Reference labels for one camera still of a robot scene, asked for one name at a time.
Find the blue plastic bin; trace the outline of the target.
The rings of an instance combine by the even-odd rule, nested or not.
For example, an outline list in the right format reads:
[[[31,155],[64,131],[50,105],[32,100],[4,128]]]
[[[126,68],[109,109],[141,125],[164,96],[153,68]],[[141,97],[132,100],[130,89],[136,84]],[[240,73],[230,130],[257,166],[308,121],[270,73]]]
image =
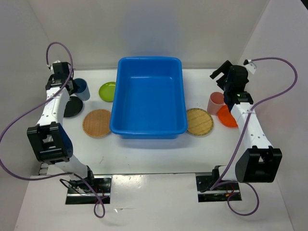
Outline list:
[[[187,129],[180,59],[121,58],[110,130],[123,139],[175,139]]]

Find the orange woven bamboo tray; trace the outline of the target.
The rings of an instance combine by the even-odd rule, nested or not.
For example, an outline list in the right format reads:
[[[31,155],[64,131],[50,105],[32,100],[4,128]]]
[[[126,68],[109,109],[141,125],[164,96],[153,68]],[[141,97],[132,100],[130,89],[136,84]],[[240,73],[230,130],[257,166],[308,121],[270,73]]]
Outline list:
[[[105,109],[93,110],[83,119],[83,131],[90,137],[102,138],[111,132],[109,128],[110,119],[110,111]]]

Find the orange plastic bowl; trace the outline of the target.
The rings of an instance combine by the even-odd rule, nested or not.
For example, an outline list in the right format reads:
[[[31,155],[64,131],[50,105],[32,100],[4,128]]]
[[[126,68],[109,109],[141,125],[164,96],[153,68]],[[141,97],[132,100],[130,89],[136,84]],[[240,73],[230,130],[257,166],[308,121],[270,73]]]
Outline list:
[[[226,127],[237,128],[237,122],[228,110],[227,105],[222,106],[217,112],[219,121]]]

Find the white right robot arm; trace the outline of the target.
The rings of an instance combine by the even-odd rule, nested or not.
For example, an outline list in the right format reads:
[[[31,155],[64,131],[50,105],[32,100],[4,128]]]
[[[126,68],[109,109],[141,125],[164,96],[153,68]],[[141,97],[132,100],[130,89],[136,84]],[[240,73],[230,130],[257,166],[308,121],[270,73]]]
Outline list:
[[[245,91],[248,70],[226,60],[210,77],[223,90],[224,102],[241,133],[236,148],[223,172],[211,177],[211,189],[222,189],[231,180],[239,183],[272,183],[282,160],[282,152],[267,139],[258,121],[251,95]]]

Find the pink plastic cup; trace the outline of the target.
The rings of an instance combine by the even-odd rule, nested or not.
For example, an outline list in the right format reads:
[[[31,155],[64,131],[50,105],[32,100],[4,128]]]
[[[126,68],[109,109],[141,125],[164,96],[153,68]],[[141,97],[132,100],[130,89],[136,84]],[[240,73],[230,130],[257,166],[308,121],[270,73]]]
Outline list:
[[[224,95],[221,92],[211,93],[207,105],[207,112],[215,115],[224,105]]]

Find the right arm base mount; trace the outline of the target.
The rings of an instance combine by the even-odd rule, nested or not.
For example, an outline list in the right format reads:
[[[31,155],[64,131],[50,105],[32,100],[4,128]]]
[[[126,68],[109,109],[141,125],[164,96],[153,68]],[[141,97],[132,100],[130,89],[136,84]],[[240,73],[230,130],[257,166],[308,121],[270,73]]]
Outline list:
[[[210,190],[216,182],[211,172],[196,173],[195,179],[199,203],[225,202],[229,197],[231,197],[230,201],[242,200],[238,183],[228,183],[217,186],[214,190]]]

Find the light woven bamboo tray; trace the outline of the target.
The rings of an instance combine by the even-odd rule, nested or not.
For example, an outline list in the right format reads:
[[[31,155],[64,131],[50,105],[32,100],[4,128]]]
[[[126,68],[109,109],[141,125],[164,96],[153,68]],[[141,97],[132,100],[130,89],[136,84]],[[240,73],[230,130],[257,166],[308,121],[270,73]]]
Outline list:
[[[206,136],[214,127],[214,120],[212,116],[202,108],[188,109],[187,119],[187,132],[194,136]]]

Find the black round plate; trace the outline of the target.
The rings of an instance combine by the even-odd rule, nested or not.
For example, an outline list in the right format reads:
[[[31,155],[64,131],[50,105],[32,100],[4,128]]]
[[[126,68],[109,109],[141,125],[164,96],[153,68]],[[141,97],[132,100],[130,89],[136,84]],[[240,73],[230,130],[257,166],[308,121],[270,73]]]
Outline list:
[[[71,96],[64,110],[64,118],[77,116],[83,109],[83,102],[77,96]]]

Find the green plastic plate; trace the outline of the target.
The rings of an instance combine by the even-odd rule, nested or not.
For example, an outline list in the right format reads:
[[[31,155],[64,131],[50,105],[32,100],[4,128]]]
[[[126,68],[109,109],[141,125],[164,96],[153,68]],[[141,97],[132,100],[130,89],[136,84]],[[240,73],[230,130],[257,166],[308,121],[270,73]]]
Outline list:
[[[99,97],[106,102],[113,102],[115,95],[116,83],[106,82],[99,88],[98,94]]]

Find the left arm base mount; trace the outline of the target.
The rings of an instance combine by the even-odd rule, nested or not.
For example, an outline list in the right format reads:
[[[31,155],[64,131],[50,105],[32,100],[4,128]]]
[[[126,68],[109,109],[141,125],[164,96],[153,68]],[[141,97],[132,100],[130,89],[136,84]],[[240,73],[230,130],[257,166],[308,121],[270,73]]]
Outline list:
[[[67,188],[66,194],[66,205],[85,205],[85,204],[95,204],[98,202],[95,194],[86,185],[79,186],[73,185],[72,181],[65,179],[59,180],[62,185]],[[97,195],[102,199],[104,204],[110,204],[111,195],[111,175],[95,175],[93,180],[92,188],[97,193]]]

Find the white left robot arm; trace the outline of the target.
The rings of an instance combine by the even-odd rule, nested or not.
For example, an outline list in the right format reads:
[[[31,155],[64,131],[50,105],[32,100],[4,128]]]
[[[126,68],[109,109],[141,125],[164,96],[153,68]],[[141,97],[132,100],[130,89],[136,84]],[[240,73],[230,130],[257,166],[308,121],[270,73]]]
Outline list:
[[[77,192],[95,189],[96,180],[89,166],[81,163],[73,154],[73,144],[63,128],[63,119],[75,117],[90,98],[87,82],[73,79],[71,64],[56,61],[45,86],[48,103],[34,127],[27,129],[27,137],[37,160],[56,166],[63,172],[71,172],[68,185]]]

